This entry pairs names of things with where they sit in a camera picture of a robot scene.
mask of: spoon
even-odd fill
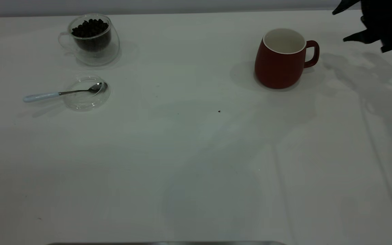
[[[104,82],[98,82],[97,84],[93,85],[90,87],[88,90],[74,90],[74,91],[67,91],[67,92],[53,92],[53,93],[44,93],[44,94],[38,94],[38,95],[31,95],[31,96],[25,96],[23,98],[24,102],[34,102],[42,99],[49,99],[49,98],[54,98],[62,95],[67,95],[67,94],[72,94],[72,93],[78,93],[78,92],[90,92],[90,93],[99,93],[99,91],[104,88],[107,89],[107,83]]]

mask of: mug handle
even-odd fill
[[[59,34],[59,43],[60,45],[69,51],[73,51],[73,49],[70,47],[70,34],[67,32],[61,32]]]
[[[316,41],[310,40],[306,42],[306,48],[314,47],[314,56],[310,61],[305,62],[305,68],[314,66],[317,64],[320,57],[320,47]]]

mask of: white table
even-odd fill
[[[342,42],[360,16],[110,16],[122,50],[104,68],[59,46],[73,17],[0,18],[0,244],[392,244],[392,52]],[[321,49],[282,92],[253,75],[280,27]],[[22,102],[79,73],[110,84],[106,104]]]

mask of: clear glass dish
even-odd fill
[[[103,86],[97,93],[79,92],[64,95],[64,104],[75,111],[89,111],[103,105],[110,97],[110,85],[99,76],[94,74],[80,75],[70,81],[66,90],[86,90],[97,83],[103,83]]]

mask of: wall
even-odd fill
[[[0,16],[334,9],[341,0],[0,0]]]

